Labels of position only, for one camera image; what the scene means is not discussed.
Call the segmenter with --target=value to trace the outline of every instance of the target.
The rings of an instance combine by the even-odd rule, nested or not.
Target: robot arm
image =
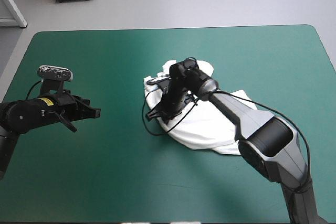
[[[234,124],[235,140],[244,160],[269,181],[281,183],[292,223],[327,223],[317,213],[297,131],[271,112],[253,110],[221,93],[217,81],[199,70],[195,59],[188,58],[170,67],[169,85],[163,90],[160,103],[147,113],[147,119],[160,117],[167,122],[180,114],[188,90],[211,102]],[[293,193],[303,186],[300,193]]]
[[[0,179],[5,175],[20,134],[57,122],[75,132],[72,121],[100,116],[100,109],[90,107],[89,100],[63,89],[64,82],[72,80],[69,69],[41,66],[37,74],[42,77],[37,98],[0,103]]]

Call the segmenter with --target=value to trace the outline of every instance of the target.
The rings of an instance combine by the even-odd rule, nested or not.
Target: black cable
[[[212,93],[221,93],[221,94],[226,94],[226,95],[229,95],[231,97],[235,97],[235,98],[238,98],[238,99],[241,99],[241,100],[244,100],[244,101],[247,101],[247,102],[252,102],[256,105],[259,105],[267,110],[270,110],[270,111],[273,111],[279,115],[281,115],[284,119],[286,119],[290,124],[293,125],[293,127],[298,131],[298,133],[300,134],[300,136],[302,137],[303,139],[303,142],[305,143],[305,146],[306,146],[306,150],[307,150],[307,176],[306,176],[306,179],[304,181],[304,183],[301,185],[301,186],[298,186],[297,188],[293,189],[293,188],[289,188],[287,187],[286,185],[284,185],[289,191],[291,191],[291,195],[290,195],[290,198],[289,198],[289,218],[290,218],[290,221],[293,223],[293,224],[296,224],[295,220],[294,220],[294,216],[293,216],[293,207],[294,207],[294,199],[295,199],[295,194],[302,194],[304,193],[305,191],[307,191],[306,187],[310,184],[310,150],[309,150],[309,145],[308,145],[308,142],[305,138],[305,136],[303,135],[303,133],[300,131],[299,127],[297,127],[293,121],[291,119],[289,119],[287,116],[285,116],[284,114],[282,114],[281,112],[275,110],[275,109],[272,109],[266,105],[263,105],[259,102],[255,102],[255,101],[252,101],[252,100],[248,100],[248,99],[245,99],[245,98],[241,98],[241,97],[238,97],[236,95],[233,95],[233,94],[230,94],[226,91],[214,91]]]
[[[185,117],[192,111],[192,109],[197,105],[197,102],[199,99],[196,99],[195,102],[194,102],[194,105],[188,110],[188,112],[173,126],[171,127],[169,130],[167,131],[164,131],[163,133],[153,133],[149,130],[149,128],[147,127],[146,125],[146,122],[145,122],[145,119],[144,119],[144,116],[143,116],[143,112],[144,112],[144,108],[145,108],[145,105],[146,105],[146,101],[147,101],[147,97],[149,96],[150,93],[148,93],[143,101],[143,106],[142,106],[142,123],[143,123],[143,126],[145,127],[145,129],[147,130],[147,132],[153,136],[162,136],[162,135],[165,135],[169,132],[171,132],[173,129],[175,129],[176,126],[179,125],[179,123],[181,123],[183,121],[183,119],[185,119]]]
[[[38,85],[39,83],[41,83],[41,82],[42,82],[42,81],[39,80],[39,81],[35,82],[35,83],[32,85],[32,87],[30,88],[30,90],[28,91],[28,93],[27,93],[27,95],[26,95],[26,100],[28,100],[29,95],[30,95],[31,91],[33,90],[33,88],[34,88],[36,85]]]

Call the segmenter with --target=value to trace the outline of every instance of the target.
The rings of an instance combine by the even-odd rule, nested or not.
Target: green table
[[[143,78],[186,57],[210,62],[223,90],[244,89],[299,125],[319,213],[336,222],[336,74],[308,25],[36,34],[5,101],[24,99],[40,65],[62,66],[74,72],[66,88],[101,118],[75,122],[77,133],[54,124],[21,136],[0,182],[0,221],[288,223],[280,186],[240,156],[143,128]]]

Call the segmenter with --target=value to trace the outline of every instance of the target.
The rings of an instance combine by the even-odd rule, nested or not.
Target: yellow label
[[[53,106],[54,103],[52,102],[52,100],[46,98],[46,97],[41,97],[39,98],[40,100],[44,101],[48,106]]]

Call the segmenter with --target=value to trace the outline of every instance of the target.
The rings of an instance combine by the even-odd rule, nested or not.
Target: white towel
[[[158,73],[158,77],[169,74],[169,67],[175,64],[176,60],[167,61],[162,67],[163,72]],[[206,61],[197,61],[199,68],[207,75],[211,76],[213,67]],[[152,79],[148,76],[143,79],[145,87],[145,95],[147,104],[150,109],[155,107],[161,100],[162,91],[160,89],[153,91],[156,87],[147,85],[146,82]],[[244,90],[239,90],[232,93],[238,97],[250,100]],[[257,107],[247,101],[240,100],[252,109]],[[212,149],[220,154],[240,155],[237,142],[234,141],[235,127],[212,103],[206,101],[198,101],[198,106],[186,116],[186,118],[168,134],[181,144],[193,150]],[[182,113],[168,124],[165,124],[161,119],[158,119],[164,131],[173,127],[193,106],[190,102],[182,111]]]

